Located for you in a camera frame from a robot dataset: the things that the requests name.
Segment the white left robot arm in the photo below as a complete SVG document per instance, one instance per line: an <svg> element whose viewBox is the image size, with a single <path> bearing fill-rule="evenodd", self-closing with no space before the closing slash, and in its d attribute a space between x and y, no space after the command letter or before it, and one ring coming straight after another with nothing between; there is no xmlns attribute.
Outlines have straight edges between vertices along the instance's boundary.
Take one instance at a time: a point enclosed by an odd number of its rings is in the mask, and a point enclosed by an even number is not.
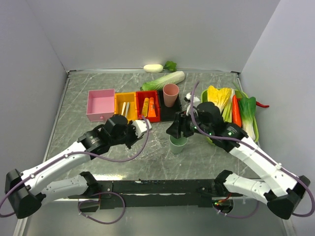
<svg viewBox="0 0 315 236"><path fill-rule="evenodd" d="M72 145L53 158L31 169L7 173L5 198L9 200L13 215L18 219L31 216L42 205L69 196L93 197L100 194L100 186L90 172L58 181L58 177L94 158L105 159L110 147L133 144L148 137L150 122L128 121L122 115L113 115L106 123L96 126L78 138Z"/></svg>

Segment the mint green plastic cup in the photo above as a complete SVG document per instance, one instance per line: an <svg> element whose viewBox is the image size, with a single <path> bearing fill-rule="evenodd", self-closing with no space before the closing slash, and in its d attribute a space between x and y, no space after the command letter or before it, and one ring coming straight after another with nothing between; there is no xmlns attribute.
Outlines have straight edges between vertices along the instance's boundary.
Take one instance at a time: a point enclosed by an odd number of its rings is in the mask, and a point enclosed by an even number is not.
<svg viewBox="0 0 315 236"><path fill-rule="evenodd" d="M172 136L169 136L170 141L170 150L173 154L179 154L184 149L184 146L186 145L188 138L180 137L179 139L176 139Z"/></svg>

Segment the clear textured acrylic tray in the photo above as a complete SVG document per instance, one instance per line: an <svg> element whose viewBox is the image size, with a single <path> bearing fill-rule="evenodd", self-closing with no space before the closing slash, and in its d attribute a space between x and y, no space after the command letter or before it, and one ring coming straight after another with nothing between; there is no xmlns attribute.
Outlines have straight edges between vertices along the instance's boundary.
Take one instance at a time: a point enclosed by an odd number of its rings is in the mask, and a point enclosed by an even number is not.
<svg viewBox="0 0 315 236"><path fill-rule="evenodd" d="M138 160L174 159L176 155L170 150L169 136L165 133L151 131L148 142L136 158Z"/></svg>

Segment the pink plastic cup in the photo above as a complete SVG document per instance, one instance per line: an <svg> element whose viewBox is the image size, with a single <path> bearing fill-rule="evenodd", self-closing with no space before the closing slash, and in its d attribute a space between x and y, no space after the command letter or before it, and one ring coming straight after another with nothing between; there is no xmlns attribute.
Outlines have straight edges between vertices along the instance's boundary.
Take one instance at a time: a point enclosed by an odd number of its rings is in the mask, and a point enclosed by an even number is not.
<svg viewBox="0 0 315 236"><path fill-rule="evenodd" d="M163 87L163 99L166 107L172 107L179 94L179 87L176 84L167 84Z"/></svg>

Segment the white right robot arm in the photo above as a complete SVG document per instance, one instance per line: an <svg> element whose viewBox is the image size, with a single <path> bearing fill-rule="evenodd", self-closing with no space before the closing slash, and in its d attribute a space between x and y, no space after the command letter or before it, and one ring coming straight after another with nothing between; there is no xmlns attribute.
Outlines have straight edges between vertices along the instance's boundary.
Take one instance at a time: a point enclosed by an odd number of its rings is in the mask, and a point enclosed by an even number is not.
<svg viewBox="0 0 315 236"><path fill-rule="evenodd" d="M274 161L241 127L224 121L212 102L199 104L190 114L177 112L166 133L176 139L195 133L205 135L261 178L260 181L248 179L224 170L215 179L215 190L221 196L230 192L251 197L287 220L294 215L304 194L310 192L311 182L307 177L297 176Z"/></svg>

